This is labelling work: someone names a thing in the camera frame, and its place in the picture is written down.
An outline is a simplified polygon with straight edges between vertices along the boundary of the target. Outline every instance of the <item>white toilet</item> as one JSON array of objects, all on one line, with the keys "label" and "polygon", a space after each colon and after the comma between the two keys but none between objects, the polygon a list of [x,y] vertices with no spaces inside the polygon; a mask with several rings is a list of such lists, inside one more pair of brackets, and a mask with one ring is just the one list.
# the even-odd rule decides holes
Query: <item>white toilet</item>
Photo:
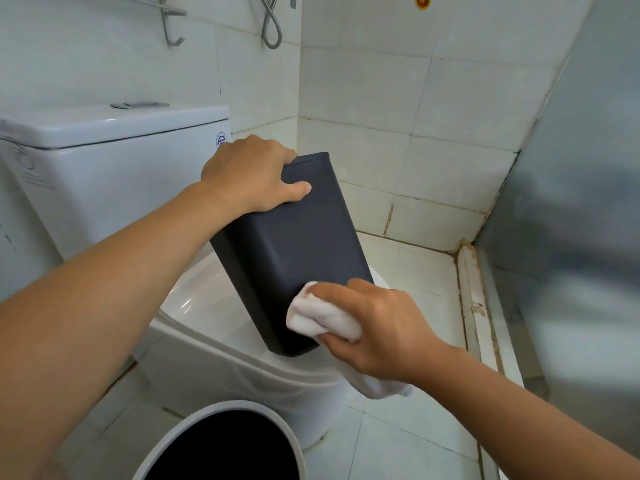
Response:
[{"label": "white toilet", "polygon": [[[198,181],[228,135],[224,106],[105,104],[0,118],[0,153],[69,259]],[[352,392],[324,347],[295,358],[267,350],[210,245],[133,355],[168,409],[187,416],[231,399],[261,403],[302,448]]]}]

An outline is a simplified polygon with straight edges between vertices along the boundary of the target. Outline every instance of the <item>person's right arm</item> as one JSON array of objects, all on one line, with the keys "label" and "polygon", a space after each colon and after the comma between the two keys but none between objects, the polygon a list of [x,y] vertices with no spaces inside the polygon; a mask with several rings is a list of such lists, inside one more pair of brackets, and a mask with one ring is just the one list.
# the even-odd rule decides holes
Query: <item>person's right arm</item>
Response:
[{"label": "person's right arm", "polygon": [[350,344],[322,341],[338,359],[380,379],[412,383],[467,428],[510,480],[640,479],[640,461],[465,350],[437,338],[411,297],[362,280],[309,289],[362,325]]}]

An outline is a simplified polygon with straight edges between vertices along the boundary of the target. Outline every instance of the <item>toilet tank lid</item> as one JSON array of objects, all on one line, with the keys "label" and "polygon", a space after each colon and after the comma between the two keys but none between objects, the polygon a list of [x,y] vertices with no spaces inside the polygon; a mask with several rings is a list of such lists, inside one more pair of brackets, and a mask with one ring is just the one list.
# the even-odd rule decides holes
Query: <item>toilet tank lid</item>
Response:
[{"label": "toilet tank lid", "polygon": [[0,116],[0,139],[34,148],[68,148],[226,120],[228,106],[155,102],[46,109]]}]

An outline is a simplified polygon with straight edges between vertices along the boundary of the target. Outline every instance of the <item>person's left hand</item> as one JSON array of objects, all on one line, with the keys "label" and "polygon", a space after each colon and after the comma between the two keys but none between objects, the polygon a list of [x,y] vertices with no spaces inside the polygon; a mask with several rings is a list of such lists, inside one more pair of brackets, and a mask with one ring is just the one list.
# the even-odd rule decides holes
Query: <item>person's left hand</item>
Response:
[{"label": "person's left hand", "polygon": [[263,212],[283,202],[299,201],[311,191],[307,182],[285,184],[282,167],[296,158],[295,151],[276,140],[250,135],[223,143],[202,169],[202,183],[240,213]]}]

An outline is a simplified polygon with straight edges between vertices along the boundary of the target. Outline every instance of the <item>white cloth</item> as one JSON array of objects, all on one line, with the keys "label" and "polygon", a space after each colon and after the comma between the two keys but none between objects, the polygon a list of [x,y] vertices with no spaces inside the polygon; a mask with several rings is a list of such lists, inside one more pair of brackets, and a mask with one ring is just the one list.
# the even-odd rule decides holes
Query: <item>white cloth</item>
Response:
[{"label": "white cloth", "polygon": [[[360,339],[362,328],[355,318],[334,304],[307,293],[309,286],[315,284],[315,281],[307,283],[297,297],[293,298],[287,311],[287,328],[312,339],[327,332],[350,342]],[[381,381],[357,372],[350,365],[336,358],[334,360],[336,369],[344,378],[371,399],[382,399],[395,394],[407,396],[413,391],[413,386],[409,384]]]}]

